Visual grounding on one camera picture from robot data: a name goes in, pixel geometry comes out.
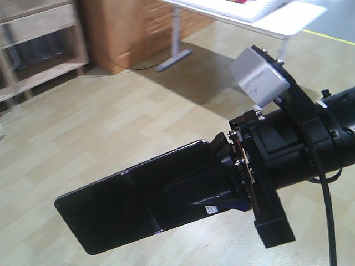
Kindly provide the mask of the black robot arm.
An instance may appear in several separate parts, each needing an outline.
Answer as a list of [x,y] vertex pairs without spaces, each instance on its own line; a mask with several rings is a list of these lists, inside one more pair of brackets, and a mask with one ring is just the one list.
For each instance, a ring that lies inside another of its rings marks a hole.
[[354,164],[354,89],[322,94],[313,103],[297,89],[278,99],[276,111],[230,120],[228,136],[214,139],[214,156],[165,187],[169,202],[253,210],[266,248],[294,241],[277,190],[308,180],[327,192],[334,178],[326,174]]

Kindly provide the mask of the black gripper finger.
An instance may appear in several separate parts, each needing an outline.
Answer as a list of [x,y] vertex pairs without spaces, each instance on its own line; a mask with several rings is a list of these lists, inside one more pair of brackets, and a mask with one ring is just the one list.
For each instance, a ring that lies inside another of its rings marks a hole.
[[218,169],[221,172],[229,172],[233,168],[230,144],[224,133],[218,133],[210,143],[214,152],[207,165],[212,169]]
[[164,194],[174,207],[251,210],[238,170],[229,157],[214,157],[193,172],[164,187]]

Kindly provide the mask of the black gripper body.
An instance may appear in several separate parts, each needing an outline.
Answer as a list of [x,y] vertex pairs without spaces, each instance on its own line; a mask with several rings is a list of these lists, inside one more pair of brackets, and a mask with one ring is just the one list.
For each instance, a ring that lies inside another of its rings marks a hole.
[[246,187],[256,230],[266,248],[293,242],[295,236],[277,190],[318,175],[297,127],[282,110],[261,120],[251,110],[229,121],[233,143],[245,158]]

